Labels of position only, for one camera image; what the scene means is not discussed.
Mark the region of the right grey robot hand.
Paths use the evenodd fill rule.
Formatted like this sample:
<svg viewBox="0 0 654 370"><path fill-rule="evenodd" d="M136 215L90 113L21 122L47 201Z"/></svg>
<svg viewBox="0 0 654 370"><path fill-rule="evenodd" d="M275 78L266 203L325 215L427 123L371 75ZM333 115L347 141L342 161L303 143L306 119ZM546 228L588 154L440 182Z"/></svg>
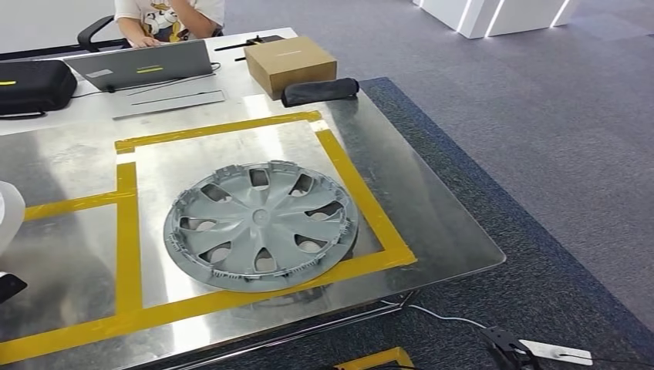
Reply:
<svg viewBox="0 0 654 370"><path fill-rule="evenodd" d="M499 369L542 369L534 353L509 331L495 326L482 328L480 335Z"/></svg>

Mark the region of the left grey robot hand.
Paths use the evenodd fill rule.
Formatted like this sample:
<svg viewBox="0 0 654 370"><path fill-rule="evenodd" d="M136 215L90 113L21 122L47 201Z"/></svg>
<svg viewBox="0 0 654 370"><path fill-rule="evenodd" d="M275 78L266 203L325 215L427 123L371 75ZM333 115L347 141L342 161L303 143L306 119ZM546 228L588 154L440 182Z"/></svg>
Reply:
<svg viewBox="0 0 654 370"><path fill-rule="evenodd" d="M27 288L27 283L14 274L2 272L0 276L0 304Z"/></svg>

